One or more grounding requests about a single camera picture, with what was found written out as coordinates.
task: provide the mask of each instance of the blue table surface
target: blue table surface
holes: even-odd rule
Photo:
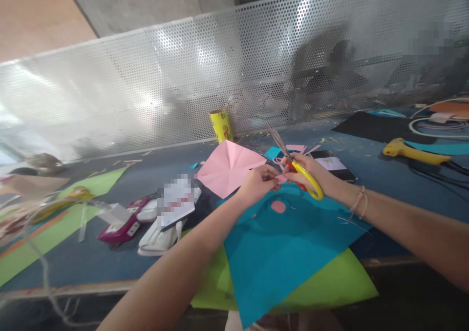
[[[383,156],[384,143],[331,131],[335,126],[334,122],[342,119],[320,119],[280,129],[279,133],[286,144],[308,145],[308,150],[324,138],[322,147],[318,150],[334,152],[357,175],[358,185],[469,223],[469,205],[465,201],[437,183],[412,173],[405,162]],[[437,142],[443,144],[455,141],[439,139]],[[275,145],[273,138],[266,132],[242,137],[238,143],[260,154]],[[116,160],[142,159],[142,162],[123,174],[109,193],[99,197],[107,203],[118,202],[127,206],[132,201],[155,192],[157,188],[162,188],[177,174],[195,174],[200,165],[196,169],[189,169],[189,166],[206,160],[216,146],[213,141],[160,149],[144,157],[141,156],[144,152],[141,152],[94,160],[86,164],[76,163],[69,165],[60,176],[70,178],[70,183],[73,183],[94,171],[118,168],[121,164],[112,166]],[[469,166],[469,156],[454,156],[453,159],[463,166]],[[442,173],[451,176],[451,172],[445,168]],[[196,212],[187,220],[185,229],[197,225],[216,207],[219,198],[207,188],[201,187],[202,196],[196,204]],[[465,190],[451,187],[468,197]],[[96,239],[106,226],[104,221],[94,218],[87,224],[84,242],[78,243],[78,232],[75,232],[45,255],[49,261],[52,286],[138,279],[157,260],[156,257],[142,257],[137,254],[138,242],[149,224],[142,225],[132,241],[114,250]],[[359,259],[409,254],[380,231],[372,229],[370,232],[372,237],[364,235],[351,246]],[[36,261],[2,286],[0,291],[39,287],[42,287],[42,268],[39,261]]]

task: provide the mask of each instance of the scissors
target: scissors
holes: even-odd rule
[[[323,200],[324,198],[324,193],[322,192],[321,186],[318,184],[318,182],[314,179],[313,176],[310,175],[308,171],[304,169],[300,164],[298,164],[296,161],[293,160],[292,156],[288,152],[287,148],[282,142],[282,139],[280,138],[280,135],[278,134],[277,130],[275,130],[272,127],[270,128],[270,133],[272,134],[272,137],[274,138],[275,143],[277,143],[278,147],[282,151],[282,153],[287,157],[287,165],[292,170],[293,172],[299,172],[303,174],[304,177],[309,181],[309,183],[313,186],[314,190],[316,193],[311,190],[310,188],[306,187],[305,185],[296,182],[296,184],[304,191],[307,191],[311,197],[313,197],[316,200]]]

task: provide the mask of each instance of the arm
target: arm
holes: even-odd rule
[[[316,178],[324,195],[351,208],[360,187],[344,182],[316,160],[293,153],[291,156]],[[285,167],[285,177],[306,186],[309,182]],[[371,225],[406,247],[460,289],[469,292],[469,225],[365,190],[356,213]]]
[[[253,169],[238,192],[165,253],[117,303],[98,330],[170,330],[186,310],[204,267],[243,212],[279,189],[269,165]]]

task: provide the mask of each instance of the phone screen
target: phone screen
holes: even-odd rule
[[[331,174],[347,182],[355,182],[357,177],[347,169],[342,161],[329,150],[320,150],[310,153],[316,161],[322,165]]]

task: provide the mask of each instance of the glue gun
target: glue gun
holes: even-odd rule
[[[383,154],[392,157],[402,155],[431,165],[441,165],[444,162],[451,161],[451,157],[448,155],[432,154],[411,148],[405,145],[404,139],[402,138],[396,138],[389,142],[383,149]]]

